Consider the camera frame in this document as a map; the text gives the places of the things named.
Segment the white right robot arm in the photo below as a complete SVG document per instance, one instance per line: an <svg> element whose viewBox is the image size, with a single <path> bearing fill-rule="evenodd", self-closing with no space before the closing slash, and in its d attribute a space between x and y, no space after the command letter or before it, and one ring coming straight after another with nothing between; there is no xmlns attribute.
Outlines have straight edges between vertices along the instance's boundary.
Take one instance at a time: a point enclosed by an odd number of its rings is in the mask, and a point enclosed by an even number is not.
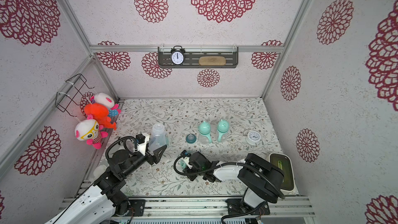
<svg viewBox="0 0 398 224"><path fill-rule="evenodd" d="M189 153L184 150L174 161L173 169L190 181L199 176L210 183L238 180L246 186L242 202L247 206L277 203L286 198L282 192L284 172L253 153L238 162L222 162L210 161L199 151Z"/></svg>

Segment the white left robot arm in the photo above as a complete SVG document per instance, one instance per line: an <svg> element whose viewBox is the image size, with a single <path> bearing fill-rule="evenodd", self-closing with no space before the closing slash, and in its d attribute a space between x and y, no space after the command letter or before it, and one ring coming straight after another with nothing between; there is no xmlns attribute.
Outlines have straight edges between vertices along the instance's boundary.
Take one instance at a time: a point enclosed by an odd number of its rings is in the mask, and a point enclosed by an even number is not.
<svg viewBox="0 0 398 224"><path fill-rule="evenodd" d="M108 167L78 198L49 224L100 224L114 215L133 217L136 209L121 189L125 180L144 163L160 162L167 146L149 152L147 133L117 139L105 150Z"/></svg>

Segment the clear baby bottle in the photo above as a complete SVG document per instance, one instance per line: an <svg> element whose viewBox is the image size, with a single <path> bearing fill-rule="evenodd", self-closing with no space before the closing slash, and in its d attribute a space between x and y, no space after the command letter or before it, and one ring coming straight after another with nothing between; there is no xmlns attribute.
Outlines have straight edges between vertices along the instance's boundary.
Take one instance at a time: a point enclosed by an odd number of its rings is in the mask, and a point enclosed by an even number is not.
<svg viewBox="0 0 398 224"><path fill-rule="evenodd" d="M156 149L164 145L169 146L165 126L161 123L156 123L152 127L148 149L150 153L153 153Z"/></svg>
<svg viewBox="0 0 398 224"><path fill-rule="evenodd" d="M199 134L198 141L202 145L208 145L208 144L210 144L211 136L210 136L210 134L205 134L205 135Z"/></svg>

